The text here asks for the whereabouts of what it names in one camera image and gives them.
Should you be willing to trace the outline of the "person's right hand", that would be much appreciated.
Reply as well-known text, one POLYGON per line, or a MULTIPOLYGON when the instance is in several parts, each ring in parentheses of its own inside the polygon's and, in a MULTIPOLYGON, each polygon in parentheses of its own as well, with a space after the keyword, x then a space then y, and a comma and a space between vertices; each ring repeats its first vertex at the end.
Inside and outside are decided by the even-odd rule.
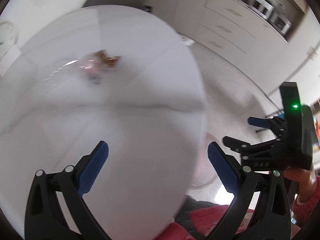
POLYGON ((283 172, 283 175, 286 179, 298 183, 297 194, 302 202, 307 202, 317 190, 317 176, 313 168, 304 170, 290 167, 283 172))

